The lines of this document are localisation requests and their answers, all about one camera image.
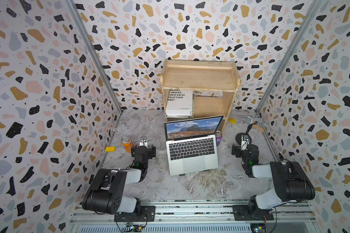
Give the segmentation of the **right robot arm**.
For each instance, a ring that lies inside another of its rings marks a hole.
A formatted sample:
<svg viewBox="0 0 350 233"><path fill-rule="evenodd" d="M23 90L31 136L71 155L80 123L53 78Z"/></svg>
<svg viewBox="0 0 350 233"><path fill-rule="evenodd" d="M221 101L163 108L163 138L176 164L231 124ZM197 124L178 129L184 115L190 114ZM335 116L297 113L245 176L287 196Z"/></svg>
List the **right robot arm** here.
<svg viewBox="0 0 350 233"><path fill-rule="evenodd" d="M269 211L286 203L313 200L314 186L298 162L259 163L259 148L253 144L233 145L231 154L242 159L242 168L250 178L271 178L274 187L263 194L252 196L248 211Z"/></svg>

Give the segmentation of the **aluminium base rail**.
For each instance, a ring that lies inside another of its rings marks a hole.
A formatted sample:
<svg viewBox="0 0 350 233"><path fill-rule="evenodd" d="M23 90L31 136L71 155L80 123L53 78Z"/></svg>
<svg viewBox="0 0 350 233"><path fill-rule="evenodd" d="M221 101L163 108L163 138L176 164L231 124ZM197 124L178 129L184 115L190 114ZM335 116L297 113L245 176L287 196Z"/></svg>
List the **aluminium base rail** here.
<svg viewBox="0 0 350 233"><path fill-rule="evenodd" d="M73 233L320 233L307 203L269 211L268 218L248 215L247 200L143 201L144 214L130 221L122 214L99 215L79 205Z"/></svg>

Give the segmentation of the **purple soda can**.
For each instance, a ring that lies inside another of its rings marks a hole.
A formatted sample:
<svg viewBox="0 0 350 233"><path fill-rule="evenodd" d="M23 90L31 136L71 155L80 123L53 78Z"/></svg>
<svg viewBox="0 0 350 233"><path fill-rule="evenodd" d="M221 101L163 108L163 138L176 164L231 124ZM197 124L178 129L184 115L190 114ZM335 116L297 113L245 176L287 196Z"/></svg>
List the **purple soda can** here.
<svg viewBox="0 0 350 233"><path fill-rule="evenodd" d="M222 141L222 132L221 131L217 130L215 132L215 139L216 139L216 146L218 147Z"/></svg>

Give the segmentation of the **silver laptop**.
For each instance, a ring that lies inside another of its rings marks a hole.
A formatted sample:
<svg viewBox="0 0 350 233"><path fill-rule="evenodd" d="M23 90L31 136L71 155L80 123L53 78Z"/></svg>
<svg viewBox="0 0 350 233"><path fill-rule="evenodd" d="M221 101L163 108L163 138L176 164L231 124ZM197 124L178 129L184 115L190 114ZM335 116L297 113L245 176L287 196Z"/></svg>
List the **silver laptop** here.
<svg viewBox="0 0 350 233"><path fill-rule="evenodd" d="M219 167L215 133L223 116L164 123L171 176Z"/></svg>

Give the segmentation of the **wooden shelf unit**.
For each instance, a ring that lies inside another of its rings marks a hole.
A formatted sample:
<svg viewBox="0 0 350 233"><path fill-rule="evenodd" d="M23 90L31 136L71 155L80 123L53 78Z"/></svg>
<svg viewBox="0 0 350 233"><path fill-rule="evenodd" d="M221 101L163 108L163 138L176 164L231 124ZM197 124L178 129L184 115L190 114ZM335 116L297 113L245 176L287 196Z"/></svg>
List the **wooden shelf unit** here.
<svg viewBox="0 0 350 233"><path fill-rule="evenodd" d="M222 97L194 96L195 118L223 116L218 130L224 132L241 84L234 62L165 60L160 75L163 108L170 89L222 92Z"/></svg>

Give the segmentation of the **yellow sponge block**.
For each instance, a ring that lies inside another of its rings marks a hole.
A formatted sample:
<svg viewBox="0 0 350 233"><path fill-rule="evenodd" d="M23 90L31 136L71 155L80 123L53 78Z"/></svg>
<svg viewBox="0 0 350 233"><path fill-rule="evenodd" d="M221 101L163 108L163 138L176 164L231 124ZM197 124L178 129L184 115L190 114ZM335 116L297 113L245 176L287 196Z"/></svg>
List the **yellow sponge block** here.
<svg viewBox="0 0 350 233"><path fill-rule="evenodd" d="M114 152L115 151L115 147L106 147L105 148L105 152Z"/></svg>

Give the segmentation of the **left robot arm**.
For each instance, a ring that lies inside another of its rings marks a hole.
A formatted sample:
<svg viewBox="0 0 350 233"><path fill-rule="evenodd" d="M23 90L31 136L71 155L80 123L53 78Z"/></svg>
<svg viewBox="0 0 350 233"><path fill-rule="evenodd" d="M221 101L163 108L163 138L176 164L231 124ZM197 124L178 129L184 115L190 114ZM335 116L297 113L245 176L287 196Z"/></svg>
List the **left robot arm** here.
<svg viewBox="0 0 350 233"><path fill-rule="evenodd" d="M131 149L133 163L124 170L99 169L86 195L82 208L97 214L126 214L137 219L142 205L138 198L123 195L128 184L142 182L148 172L148 162L156 156L156 147L142 144Z"/></svg>

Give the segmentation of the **orange soda can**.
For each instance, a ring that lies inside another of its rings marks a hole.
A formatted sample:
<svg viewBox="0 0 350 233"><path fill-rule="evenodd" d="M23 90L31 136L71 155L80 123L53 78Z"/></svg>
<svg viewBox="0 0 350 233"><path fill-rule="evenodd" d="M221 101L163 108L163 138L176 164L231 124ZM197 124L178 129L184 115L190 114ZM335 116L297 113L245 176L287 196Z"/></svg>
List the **orange soda can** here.
<svg viewBox="0 0 350 233"><path fill-rule="evenodd" d="M126 152L131 153L131 149L134 146L132 139L128 136L124 136L121 139L121 144L123 145Z"/></svg>

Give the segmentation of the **black microphone on stand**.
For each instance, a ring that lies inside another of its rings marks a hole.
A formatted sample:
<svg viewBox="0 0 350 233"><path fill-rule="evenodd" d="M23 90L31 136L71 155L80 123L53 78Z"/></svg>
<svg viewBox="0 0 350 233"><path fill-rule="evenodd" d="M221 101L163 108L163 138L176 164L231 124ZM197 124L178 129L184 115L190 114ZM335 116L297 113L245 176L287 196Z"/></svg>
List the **black microphone on stand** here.
<svg viewBox="0 0 350 233"><path fill-rule="evenodd" d="M235 140L239 145L242 145L242 142L246 140L249 143L252 142L252 139L249 135L249 131L252 129L252 126L258 124L258 122L259 122L259 119L257 118L251 118L248 116L245 116L243 118L243 124L247 126L247 130L244 133L238 133L236 135Z"/></svg>

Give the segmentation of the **white book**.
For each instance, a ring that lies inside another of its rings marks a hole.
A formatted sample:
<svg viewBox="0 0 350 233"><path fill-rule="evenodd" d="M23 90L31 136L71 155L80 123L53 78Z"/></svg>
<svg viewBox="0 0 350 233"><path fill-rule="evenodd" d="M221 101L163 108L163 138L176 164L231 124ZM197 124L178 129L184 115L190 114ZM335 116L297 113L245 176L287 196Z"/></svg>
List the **white book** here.
<svg viewBox="0 0 350 233"><path fill-rule="evenodd" d="M193 91L170 89L165 112L171 118L193 117Z"/></svg>

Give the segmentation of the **small yellow object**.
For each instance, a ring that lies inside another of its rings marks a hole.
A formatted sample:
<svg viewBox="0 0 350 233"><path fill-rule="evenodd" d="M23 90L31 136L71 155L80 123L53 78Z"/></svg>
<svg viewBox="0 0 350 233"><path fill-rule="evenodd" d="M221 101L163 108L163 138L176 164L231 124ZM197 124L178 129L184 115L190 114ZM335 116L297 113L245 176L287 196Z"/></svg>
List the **small yellow object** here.
<svg viewBox="0 0 350 233"><path fill-rule="evenodd" d="M236 120L234 118L229 118L228 121L232 124L235 124L236 123Z"/></svg>

